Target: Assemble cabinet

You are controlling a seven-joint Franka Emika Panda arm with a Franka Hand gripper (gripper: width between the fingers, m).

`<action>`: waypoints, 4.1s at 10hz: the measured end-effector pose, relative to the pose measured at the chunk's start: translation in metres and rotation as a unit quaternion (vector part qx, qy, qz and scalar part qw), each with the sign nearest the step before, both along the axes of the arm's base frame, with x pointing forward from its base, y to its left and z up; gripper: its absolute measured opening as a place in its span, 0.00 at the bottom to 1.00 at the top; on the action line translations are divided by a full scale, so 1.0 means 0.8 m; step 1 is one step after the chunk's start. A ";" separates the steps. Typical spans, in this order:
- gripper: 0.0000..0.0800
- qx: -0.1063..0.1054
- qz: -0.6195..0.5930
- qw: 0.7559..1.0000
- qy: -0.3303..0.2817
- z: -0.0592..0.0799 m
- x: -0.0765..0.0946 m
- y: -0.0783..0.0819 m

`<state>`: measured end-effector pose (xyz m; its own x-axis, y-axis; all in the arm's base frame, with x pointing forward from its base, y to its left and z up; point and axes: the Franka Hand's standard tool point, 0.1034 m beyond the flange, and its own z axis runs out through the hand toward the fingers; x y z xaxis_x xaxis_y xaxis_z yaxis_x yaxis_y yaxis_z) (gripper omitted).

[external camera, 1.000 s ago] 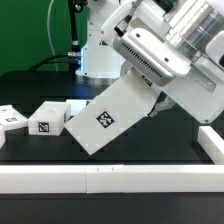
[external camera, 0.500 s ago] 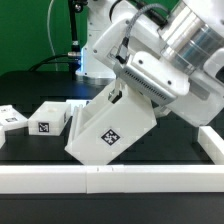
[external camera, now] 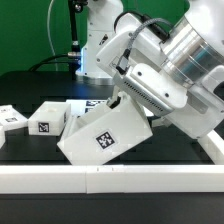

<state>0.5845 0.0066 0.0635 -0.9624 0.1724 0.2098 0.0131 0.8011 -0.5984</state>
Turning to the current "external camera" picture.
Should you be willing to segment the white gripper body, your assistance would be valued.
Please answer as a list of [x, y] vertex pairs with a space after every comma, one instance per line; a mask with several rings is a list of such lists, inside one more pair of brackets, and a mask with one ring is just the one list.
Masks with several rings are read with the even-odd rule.
[[128, 13], [116, 20], [96, 61], [121, 90], [193, 139], [224, 121], [224, 100], [215, 94], [224, 82], [224, 56], [186, 19], [163, 41]]

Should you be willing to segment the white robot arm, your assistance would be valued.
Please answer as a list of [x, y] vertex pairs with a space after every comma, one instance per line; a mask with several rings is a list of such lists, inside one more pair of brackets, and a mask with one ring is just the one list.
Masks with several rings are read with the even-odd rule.
[[199, 139], [224, 120], [224, 0], [188, 0], [166, 32], [162, 18], [124, 12], [119, 0], [90, 0], [90, 36], [80, 74], [107, 78], [121, 90]]

